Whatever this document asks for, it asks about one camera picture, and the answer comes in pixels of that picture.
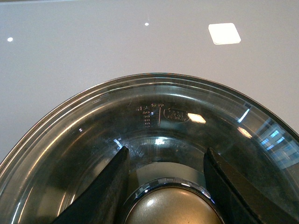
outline gray surface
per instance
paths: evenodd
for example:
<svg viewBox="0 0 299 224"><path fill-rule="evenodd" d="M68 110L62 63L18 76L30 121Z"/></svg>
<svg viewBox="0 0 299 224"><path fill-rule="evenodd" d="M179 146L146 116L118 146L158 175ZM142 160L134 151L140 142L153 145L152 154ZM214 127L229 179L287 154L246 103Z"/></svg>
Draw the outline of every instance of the gray surface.
<svg viewBox="0 0 299 224"><path fill-rule="evenodd" d="M298 21L296 0L0 3L0 161L67 98L144 72L227 85L299 132ZM208 25L223 22L241 43L213 44Z"/></svg>
<svg viewBox="0 0 299 224"><path fill-rule="evenodd" d="M132 208L126 219L127 224L187 222L197 224L223 223L204 199L188 190L179 188L159 189L146 195Z"/></svg>

